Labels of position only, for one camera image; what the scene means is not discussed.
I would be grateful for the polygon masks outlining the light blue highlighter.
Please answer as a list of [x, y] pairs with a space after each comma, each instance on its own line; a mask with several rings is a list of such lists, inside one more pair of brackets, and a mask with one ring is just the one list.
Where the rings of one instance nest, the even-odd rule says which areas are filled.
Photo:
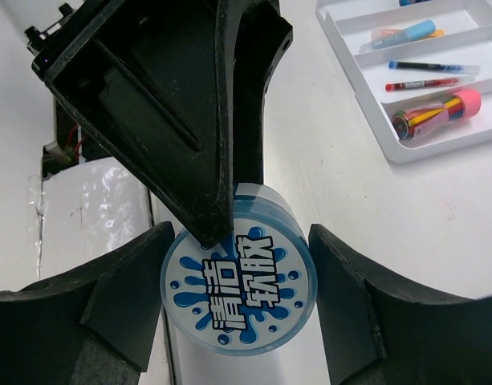
[[436, 30], [437, 28], [431, 20], [419, 22], [404, 29], [380, 28], [371, 33], [371, 41], [363, 44], [359, 52], [376, 51], [426, 39], [434, 34]]

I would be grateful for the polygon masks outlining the teal gel pen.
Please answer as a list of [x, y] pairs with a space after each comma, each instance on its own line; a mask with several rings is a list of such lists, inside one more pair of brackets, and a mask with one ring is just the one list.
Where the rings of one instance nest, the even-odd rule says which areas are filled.
[[475, 65], [415, 63], [403, 61], [390, 61], [388, 63], [388, 68], [393, 70], [444, 72], [463, 75], [478, 75], [481, 70], [480, 66]]

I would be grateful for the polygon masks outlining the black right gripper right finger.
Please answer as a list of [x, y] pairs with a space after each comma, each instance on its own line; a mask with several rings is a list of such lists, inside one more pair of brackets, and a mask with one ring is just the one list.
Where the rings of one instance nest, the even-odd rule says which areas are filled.
[[309, 246], [331, 383], [492, 384], [492, 296], [412, 281], [322, 225]]

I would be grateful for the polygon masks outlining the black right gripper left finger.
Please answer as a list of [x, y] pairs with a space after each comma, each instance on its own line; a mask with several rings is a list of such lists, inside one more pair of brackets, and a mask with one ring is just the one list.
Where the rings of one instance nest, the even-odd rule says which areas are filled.
[[161, 312], [169, 222], [110, 253], [0, 291], [0, 384], [136, 384]]

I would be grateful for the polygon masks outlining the red gel pen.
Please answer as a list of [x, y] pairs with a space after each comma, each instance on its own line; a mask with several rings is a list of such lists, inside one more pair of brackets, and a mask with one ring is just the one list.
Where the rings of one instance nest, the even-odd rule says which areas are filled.
[[417, 80], [411, 82], [401, 82], [401, 83], [387, 83], [384, 89], [387, 92], [390, 91], [403, 91], [410, 89], [422, 89], [430, 87], [449, 87], [460, 83], [460, 79], [457, 77], [444, 78], [444, 79], [428, 79], [428, 80]]

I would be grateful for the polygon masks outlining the pink capped crayon tube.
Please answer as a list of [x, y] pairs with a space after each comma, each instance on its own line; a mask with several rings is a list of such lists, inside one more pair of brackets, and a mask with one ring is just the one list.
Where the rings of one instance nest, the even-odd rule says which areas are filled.
[[481, 109], [482, 96], [474, 89], [462, 89], [432, 103], [398, 111], [391, 119], [399, 140], [421, 140], [448, 124], [467, 120]]

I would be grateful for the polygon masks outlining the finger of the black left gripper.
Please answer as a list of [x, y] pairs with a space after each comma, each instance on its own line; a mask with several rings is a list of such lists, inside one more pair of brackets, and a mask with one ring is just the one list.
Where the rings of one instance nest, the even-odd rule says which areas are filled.
[[293, 40], [278, 1], [249, 1], [234, 48], [233, 181], [264, 183], [263, 114], [270, 80]]
[[204, 246], [230, 232], [225, 1], [86, 1], [43, 81]]

